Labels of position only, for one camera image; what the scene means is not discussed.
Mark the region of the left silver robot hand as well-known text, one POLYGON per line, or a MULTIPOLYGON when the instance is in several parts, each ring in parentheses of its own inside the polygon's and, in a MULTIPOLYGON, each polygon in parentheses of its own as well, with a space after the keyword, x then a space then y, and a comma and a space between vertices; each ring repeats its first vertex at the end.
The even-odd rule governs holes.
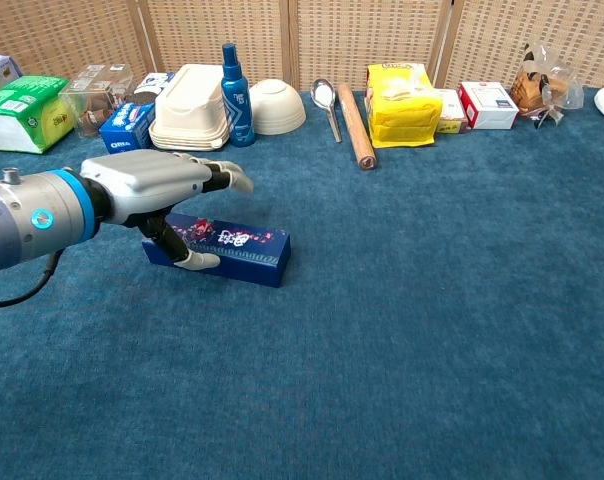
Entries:
POLYGON ((168 213, 198 194, 230 188, 245 193, 254 190, 253 181, 233 162, 152 149, 87 159, 80 176, 106 190, 111 202, 107 223, 139 229, 174 266, 190 271, 215 268, 220 258, 188 248, 168 224, 168 213))

